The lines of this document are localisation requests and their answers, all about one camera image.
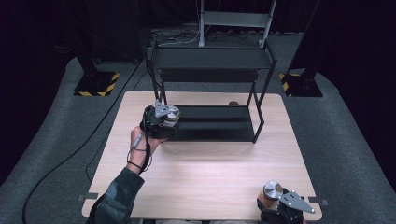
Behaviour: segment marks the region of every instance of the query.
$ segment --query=black cable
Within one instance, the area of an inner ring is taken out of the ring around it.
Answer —
[[[129,76],[129,78],[125,81],[124,85],[122,86],[120,93],[117,95],[116,100],[113,102],[113,104],[111,105],[111,107],[107,110],[107,112],[105,113],[105,115],[103,116],[103,118],[99,121],[98,125],[95,127],[95,129],[92,131],[92,133],[90,134],[90,136],[88,136],[88,138],[82,143],[82,145],[76,149],[70,156],[68,156],[66,159],[64,159],[63,161],[61,161],[58,165],[56,165],[55,167],[53,167],[50,171],[48,171],[36,184],[35,186],[32,188],[32,190],[29,192],[28,196],[25,199],[25,202],[23,204],[23,208],[22,208],[22,223],[26,224],[26,207],[27,204],[29,203],[30,198],[32,197],[33,193],[35,192],[35,190],[38,188],[38,186],[50,175],[52,174],[52,172],[54,172],[56,169],[58,169],[60,166],[62,166],[65,162],[67,162],[68,160],[70,160],[73,156],[75,156],[78,152],[80,152],[85,145],[91,140],[91,138],[93,137],[93,135],[96,133],[96,131],[99,129],[99,127],[102,125],[103,121],[105,120],[105,118],[107,117],[107,115],[110,113],[111,109],[113,108],[113,106],[116,104],[116,102],[119,100],[123,90],[125,89],[126,84],[129,82],[129,80],[131,79],[131,77],[134,75],[134,73],[136,72],[137,68],[139,67],[141,63],[139,63],[136,68],[134,69],[134,71],[132,72],[132,74]]]
[[[137,85],[138,85],[139,82],[140,82],[140,79],[142,79],[142,77],[143,77],[148,71],[149,71],[149,70],[147,70],[145,73],[143,73],[142,76],[140,76],[140,78],[136,81],[136,84],[134,84],[134,87],[132,88],[132,91],[134,91],[134,89],[136,89]]]

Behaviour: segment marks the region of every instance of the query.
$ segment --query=black metal shelf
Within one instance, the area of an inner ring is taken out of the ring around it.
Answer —
[[[247,106],[177,105],[180,127],[171,141],[252,142]]]
[[[276,61],[267,40],[263,48],[253,49],[159,48],[154,45],[148,51],[148,71],[156,99],[163,100],[165,104],[165,82],[251,83],[245,105],[177,105],[181,111],[180,127],[172,139],[255,143],[264,124],[261,104]],[[256,91],[261,69],[269,71],[262,90]],[[161,95],[158,93],[156,72],[161,79]],[[260,125],[255,133],[248,109],[252,97],[260,118]]]

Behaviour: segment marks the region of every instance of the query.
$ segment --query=shelf top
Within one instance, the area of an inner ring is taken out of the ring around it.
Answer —
[[[264,49],[158,48],[154,68],[269,69]]]

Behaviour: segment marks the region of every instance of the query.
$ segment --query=power cable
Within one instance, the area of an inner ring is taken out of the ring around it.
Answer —
[[[80,152],[85,145],[87,145],[87,143],[91,140],[91,138],[93,137],[93,135],[96,133],[96,131],[99,129],[99,127],[102,125],[103,121],[105,120],[105,118],[107,117],[107,115],[110,113],[110,111],[112,110],[112,108],[114,107],[114,105],[116,104],[116,102],[119,100],[123,90],[125,89],[126,84],[129,82],[129,80],[131,79],[131,77],[134,75],[134,73],[136,72],[137,68],[139,67],[141,63],[139,63],[136,68],[134,69],[134,71],[132,72],[132,74],[128,77],[128,79],[125,81],[124,85],[122,86],[119,94],[117,95],[115,101],[113,102],[113,104],[111,105],[111,107],[107,110],[107,112],[105,113],[105,115],[103,116],[103,118],[99,121],[98,125],[95,127],[95,129],[92,131],[92,133],[88,136],[88,138],[82,143],[82,145],[76,149],[72,154],[70,154],[66,159],[64,159],[63,161],[61,161],[60,163],[58,163],[55,167],[53,167],[51,170],[49,170],[36,184],[35,186],[32,188],[32,190],[29,192],[28,196],[25,199],[25,202],[23,204],[23,208],[22,208],[22,223],[26,224],[26,208],[27,208],[27,204],[29,203],[30,198],[32,197],[33,193],[35,192],[35,190],[38,188],[38,186],[50,175],[52,174],[55,170],[57,170],[60,166],[62,166],[65,162],[69,161],[73,156],[75,156],[78,152]]]

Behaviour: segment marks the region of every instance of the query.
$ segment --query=wrist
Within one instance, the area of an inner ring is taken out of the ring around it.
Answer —
[[[141,173],[141,169],[145,163],[146,151],[144,150],[132,150],[129,160],[126,164],[126,168],[130,169],[136,174]]]

